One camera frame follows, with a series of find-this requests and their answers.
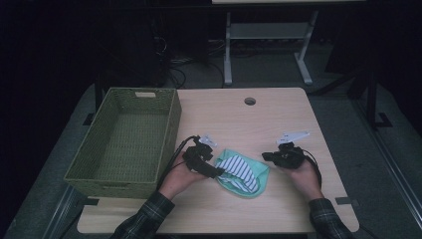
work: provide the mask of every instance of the person's left hand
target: person's left hand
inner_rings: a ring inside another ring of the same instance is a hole
[[[183,153],[184,151],[180,152],[176,160],[174,160],[173,169],[168,172],[161,187],[158,189],[158,191],[169,200],[184,191],[192,183],[207,178],[198,172],[189,170],[182,157]]]

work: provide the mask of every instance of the basket handle hole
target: basket handle hole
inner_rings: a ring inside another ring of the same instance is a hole
[[[128,186],[103,186],[103,189],[129,190]]]
[[[155,93],[135,92],[134,94],[138,98],[156,98],[156,94]]]

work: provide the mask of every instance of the metal stand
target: metal stand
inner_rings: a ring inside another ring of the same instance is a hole
[[[303,39],[301,50],[295,53],[295,60],[305,84],[311,85],[313,80],[304,62],[305,54],[313,34],[318,11],[314,11],[310,20],[305,23],[231,23],[230,12],[226,22],[226,54],[224,56],[224,83],[233,84],[230,62],[231,39]]]

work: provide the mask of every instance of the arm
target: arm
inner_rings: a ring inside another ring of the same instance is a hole
[[[279,169],[289,176],[295,188],[308,202],[311,209],[310,221],[318,236],[329,239],[354,238],[341,222],[331,202],[323,197],[317,174],[307,160],[297,169]]]
[[[183,152],[174,161],[173,169],[158,191],[152,193],[135,215],[122,222],[110,238],[152,238],[173,209],[171,200],[195,181],[206,178],[191,172],[184,163],[182,154]]]

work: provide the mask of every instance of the mint green cloth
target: mint green cloth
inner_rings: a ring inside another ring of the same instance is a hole
[[[234,184],[245,184],[245,180],[241,179],[240,177],[231,174],[226,170],[221,176],[217,177],[217,181],[227,190],[241,195],[243,197],[257,197],[261,193],[264,192],[267,186],[268,174],[270,172],[270,167],[266,164],[257,161],[255,159],[249,158],[240,154],[237,151],[231,149],[224,149],[221,154],[215,160],[215,165],[222,164],[224,160],[227,160],[234,156],[240,156],[252,170],[253,175],[255,176],[258,189],[255,191],[247,191],[245,189],[239,188],[239,186],[235,186]]]

